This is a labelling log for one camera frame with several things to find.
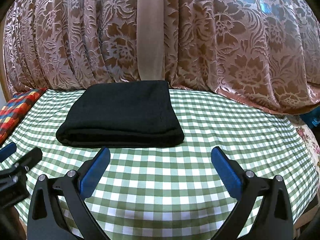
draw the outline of metal screw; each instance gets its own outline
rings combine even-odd
[[[40,175],[38,179],[39,181],[43,181],[45,179],[45,175],[44,174]]]
[[[68,171],[67,173],[68,177],[73,177],[75,174],[76,174],[76,171],[74,170]]]
[[[283,181],[283,178],[282,178],[282,176],[277,175],[277,176],[276,176],[276,180],[277,180],[277,181]]]
[[[246,171],[245,174],[246,174],[247,177],[249,177],[249,178],[253,178],[253,177],[254,177],[254,172],[253,172],[253,171]]]
[[[18,176],[13,176],[12,180],[13,180],[14,183],[16,183],[18,181]]]

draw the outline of blue gripper pad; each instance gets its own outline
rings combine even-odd
[[[211,151],[211,162],[229,192],[229,195],[239,201],[242,195],[242,182],[229,165],[225,154],[221,152],[222,150],[219,147],[213,148]]]
[[[11,154],[17,151],[17,146],[14,142],[9,143],[6,147],[0,150],[0,163],[8,158]]]
[[[92,163],[90,169],[87,171],[79,185],[79,193],[82,200],[92,196],[103,173],[110,163],[110,158],[110,150],[104,148]]]

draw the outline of curtain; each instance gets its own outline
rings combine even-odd
[[[11,93],[165,79],[272,114],[319,104],[320,25],[305,0],[159,1],[16,0]]]

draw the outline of multicolored plaid fabric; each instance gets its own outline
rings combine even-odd
[[[65,147],[55,138],[82,93],[48,90],[5,141],[4,145],[15,142],[17,152],[0,163],[1,169],[34,147],[42,149],[43,160],[27,175],[31,193],[39,175],[63,176],[98,152]],[[93,196],[85,201],[111,239],[210,239],[236,203],[211,164],[215,146],[257,176],[282,175],[293,220],[297,220],[316,194],[319,175],[286,117],[209,92],[170,90],[170,96],[184,142],[172,148],[110,149],[110,165]],[[260,203],[258,197],[241,235],[250,230]],[[24,222],[29,205],[30,199],[17,205]],[[80,235],[64,198],[61,206],[68,225]]]
[[[0,111],[0,144],[10,135],[47,88],[18,93]]]

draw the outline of black fabric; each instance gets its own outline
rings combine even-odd
[[[97,84],[73,104],[56,132],[63,145],[84,148],[173,147],[184,134],[166,81]]]

